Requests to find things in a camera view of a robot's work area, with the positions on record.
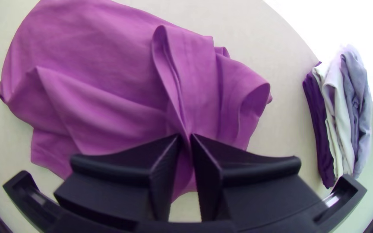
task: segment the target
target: clothing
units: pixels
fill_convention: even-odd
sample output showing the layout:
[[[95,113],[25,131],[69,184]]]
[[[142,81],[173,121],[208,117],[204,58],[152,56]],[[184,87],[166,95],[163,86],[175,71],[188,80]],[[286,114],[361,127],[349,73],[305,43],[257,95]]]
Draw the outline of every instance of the clothing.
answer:
[[[313,69],[325,101],[327,120],[330,122],[327,125],[331,132],[329,140],[332,141],[329,146],[333,146],[335,150],[337,178],[344,173],[352,174],[355,162],[340,65],[340,59],[334,59],[330,64],[322,63]]]
[[[328,189],[335,184],[334,160],[329,147],[328,133],[326,131],[325,102],[312,72],[306,75],[303,81],[303,90],[309,105],[313,130],[315,132],[318,171],[322,178],[323,185]]]
[[[246,149],[272,99],[212,37],[109,0],[41,0],[13,38],[0,96],[34,127],[31,161],[62,178],[72,154],[180,133],[174,198],[195,187],[190,134]]]
[[[353,46],[347,46],[341,54],[341,73],[355,154],[353,177],[357,178],[370,155],[372,98],[367,71]]]

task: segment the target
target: lavender shirt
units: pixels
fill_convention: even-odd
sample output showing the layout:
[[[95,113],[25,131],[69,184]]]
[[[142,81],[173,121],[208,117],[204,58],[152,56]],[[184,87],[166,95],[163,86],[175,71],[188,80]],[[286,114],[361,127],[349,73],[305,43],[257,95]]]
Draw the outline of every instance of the lavender shirt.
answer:
[[[341,72],[355,153],[353,177],[358,178],[371,153],[372,97],[367,70],[358,51],[351,45],[341,54]]]
[[[195,189],[190,134],[246,149],[272,99],[212,37],[110,0],[41,0],[13,38],[0,97],[34,127],[31,161],[62,178],[74,153],[180,133],[174,198]]]

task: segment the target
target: beige table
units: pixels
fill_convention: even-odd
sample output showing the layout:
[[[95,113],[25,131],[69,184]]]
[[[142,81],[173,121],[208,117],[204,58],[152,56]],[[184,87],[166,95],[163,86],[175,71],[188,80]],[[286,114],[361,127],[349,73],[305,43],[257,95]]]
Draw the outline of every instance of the beige table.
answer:
[[[0,1],[0,74],[15,31],[37,0]],[[302,88],[302,80],[317,63],[299,35],[262,0],[119,0],[176,25],[214,37],[233,59],[267,79],[272,88],[269,104],[254,132],[248,150],[267,156],[296,155],[302,160],[300,176],[320,197],[324,188],[316,165],[315,138]],[[18,233],[35,228],[18,212],[2,185],[20,170],[29,171],[40,190],[53,197],[62,180],[30,163],[32,128],[17,119],[0,101],[0,216]],[[199,220],[195,193],[177,200],[171,220]]]

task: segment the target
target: black plastic bracket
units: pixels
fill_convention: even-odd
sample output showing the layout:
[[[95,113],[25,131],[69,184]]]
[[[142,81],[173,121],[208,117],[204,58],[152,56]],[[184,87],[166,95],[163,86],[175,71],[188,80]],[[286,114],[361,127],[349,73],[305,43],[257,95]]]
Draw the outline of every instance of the black plastic bracket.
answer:
[[[329,232],[366,189],[350,176],[323,201],[298,176],[297,157],[264,157],[191,135],[202,223],[167,222],[179,135],[104,156],[75,155],[57,205],[20,172],[4,189],[42,232]]]

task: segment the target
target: purple t-shirt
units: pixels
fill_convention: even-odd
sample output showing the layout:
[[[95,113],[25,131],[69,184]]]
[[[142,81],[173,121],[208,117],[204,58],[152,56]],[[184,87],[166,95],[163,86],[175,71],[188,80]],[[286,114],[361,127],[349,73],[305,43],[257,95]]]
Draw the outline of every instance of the purple t-shirt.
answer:
[[[303,81],[303,90],[309,105],[312,117],[313,130],[316,138],[317,168],[326,188],[335,184],[333,157],[329,148],[328,133],[326,131],[326,108],[319,85],[312,72],[306,75]]]
[[[246,149],[272,99],[212,37],[109,0],[41,0],[13,38],[0,96],[34,127],[31,161],[62,178],[72,154],[180,133],[174,198],[195,189],[190,134]]]

